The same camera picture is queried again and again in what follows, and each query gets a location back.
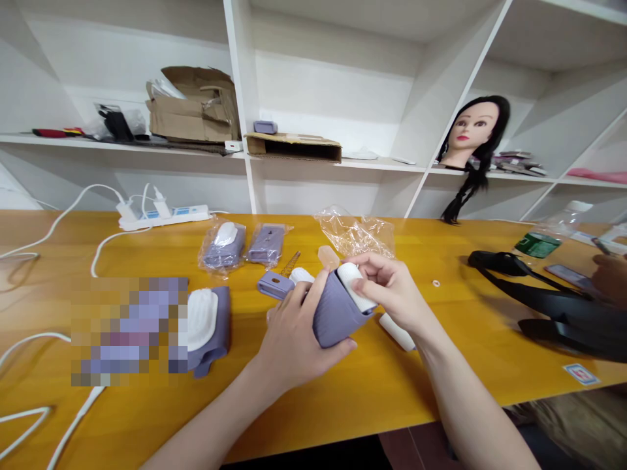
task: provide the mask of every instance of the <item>smartphone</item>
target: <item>smartphone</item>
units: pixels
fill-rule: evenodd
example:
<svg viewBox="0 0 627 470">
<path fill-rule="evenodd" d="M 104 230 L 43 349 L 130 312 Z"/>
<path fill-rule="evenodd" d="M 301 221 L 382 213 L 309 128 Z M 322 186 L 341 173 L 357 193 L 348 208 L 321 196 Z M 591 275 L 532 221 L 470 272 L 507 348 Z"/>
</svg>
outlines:
<svg viewBox="0 0 627 470">
<path fill-rule="evenodd" d="M 594 297 L 604 298 L 604 295 L 599 292 L 599 290 L 595 286 L 592 285 L 592 281 L 590 280 L 590 278 L 578 273 L 577 271 L 573 271 L 572 269 L 567 268 L 561 264 L 552 264 L 550 266 L 545 266 L 544 269 L 545 271 L 556 275 L 560 279 L 565 280 L 573 286 L 579 287 L 581 290 L 589 293 Z"/>
</svg>

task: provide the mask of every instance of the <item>cardboard box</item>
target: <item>cardboard box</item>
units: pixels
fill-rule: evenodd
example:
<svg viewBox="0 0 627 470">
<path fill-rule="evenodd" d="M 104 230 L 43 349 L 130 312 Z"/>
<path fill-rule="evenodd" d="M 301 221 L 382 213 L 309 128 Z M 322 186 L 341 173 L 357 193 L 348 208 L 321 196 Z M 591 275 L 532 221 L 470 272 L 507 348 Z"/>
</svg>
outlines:
<svg viewBox="0 0 627 470">
<path fill-rule="evenodd" d="M 248 133 L 248 153 L 256 157 L 273 157 L 311 161 L 342 161 L 342 146 L 334 140 L 305 134 Z"/>
<path fill-rule="evenodd" d="M 166 67 L 161 69 L 187 99 L 152 96 L 150 132 L 168 140 L 202 140 L 224 142 L 240 139 L 240 121 L 231 77 L 217 69 L 200 67 Z"/>
</svg>

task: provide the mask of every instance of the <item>wooden table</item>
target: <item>wooden table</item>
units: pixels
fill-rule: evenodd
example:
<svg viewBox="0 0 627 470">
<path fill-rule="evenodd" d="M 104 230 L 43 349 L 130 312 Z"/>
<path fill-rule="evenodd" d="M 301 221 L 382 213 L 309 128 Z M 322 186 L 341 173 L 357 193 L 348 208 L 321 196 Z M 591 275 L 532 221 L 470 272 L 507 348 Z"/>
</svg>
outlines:
<svg viewBox="0 0 627 470">
<path fill-rule="evenodd" d="M 56 216 L 44 211 L 0 211 L 0 253 L 38 240 Z M 12 272 L 0 264 L 0 351 L 19 339 L 47 330 L 69 334 L 67 303 L 50 288 L 57 279 L 89 276 L 97 244 L 119 231 L 117 214 L 73 212 L 54 235 L 34 250 L 42 257 Z M 296 229 L 285 239 L 285 256 L 302 253 L 297 266 L 320 269 L 317 249 L 329 241 L 312 217 L 228 215 L 247 225 L 281 222 Z M 627 381 L 627 366 L 554 352 L 510 328 L 529 310 L 502 294 L 464 264 L 473 250 L 502 251 L 529 226 L 464 221 L 450 227 L 436 220 L 392 219 L 396 254 L 410 267 L 427 302 L 501 405 L 584 389 L 562 366 L 580 363 L 602 381 Z M 114 239 L 97 266 L 100 276 L 189 278 L 189 289 L 208 286 L 197 254 L 208 223 L 155 228 Z M 569 241 L 551 257 L 590 275 L 595 248 Z M 177 429 L 209 404 L 256 353 L 266 330 L 266 311 L 275 301 L 257 292 L 263 268 L 247 264 L 229 279 L 232 345 L 209 376 L 182 375 L 178 386 L 111 387 L 83 419 L 59 468 L 136 468 Z M 435 287 L 437 279 L 441 286 Z M 540 285 L 534 280 L 531 284 Z M 244 460 L 332 441 L 422 424 L 437 419 L 428 377 L 417 353 L 405 353 L 370 321 L 354 335 L 359 348 L 324 377 L 292 390 L 265 412 L 235 444 L 228 460 Z M 61 436 L 83 404 L 88 388 L 70 386 L 70 347 L 55 339 L 24 345 L 0 371 L 0 416 L 44 405 L 51 417 L 7 457 L 3 468 L 45 468 Z M 0 425 L 0 447 L 19 436 L 36 416 Z"/>
</svg>

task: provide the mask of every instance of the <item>sticker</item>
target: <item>sticker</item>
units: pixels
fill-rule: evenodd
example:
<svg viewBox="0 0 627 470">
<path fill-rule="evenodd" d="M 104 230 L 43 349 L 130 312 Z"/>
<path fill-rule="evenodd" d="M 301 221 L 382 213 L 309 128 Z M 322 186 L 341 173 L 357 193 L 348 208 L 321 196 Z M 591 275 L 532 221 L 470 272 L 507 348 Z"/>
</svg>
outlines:
<svg viewBox="0 0 627 470">
<path fill-rule="evenodd" d="M 575 377 L 582 385 L 601 383 L 601 381 L 597 379 L 592 372 L 581 364 L 570 364 L 569 366 L 564 366 L 564 369 L 566 369 L 566 372 Z"/>
</svg>

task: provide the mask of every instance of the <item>hand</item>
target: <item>hand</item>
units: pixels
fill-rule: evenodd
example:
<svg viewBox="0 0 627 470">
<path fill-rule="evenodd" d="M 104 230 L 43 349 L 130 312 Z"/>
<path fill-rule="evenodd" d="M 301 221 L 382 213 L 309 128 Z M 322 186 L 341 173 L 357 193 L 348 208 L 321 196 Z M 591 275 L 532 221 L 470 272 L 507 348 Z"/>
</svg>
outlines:
<svg viewBox="0 0 627 470">
<path fill-rule="evenodd" d="M 596 255 L 592 260 L 599 266 L 592 274 L 592 284 L 617 307 L 627 309 L 627 255 L 624 259 Z"/>
<path fill-rule="evenodd" d="M 364 279 L 353 283 L 353 290 L 381 304 L 392 320 L 421 339 L 443 329 L 411 278 L 407 265 L 377 253 L 363 253 L 344 262 L 359 265 Z"/>
<path fill-rule="evenodd" d="M 322 349 L 314 336 L 315 308 L 328 276 L 329 271 L 323 270 L 313 283 L 299 282 L 268 312 L 268 331 L 251 363 L 272 377 L 279 394 L 319 377 L 357 348 L 346 338 Z"/>
</svg>

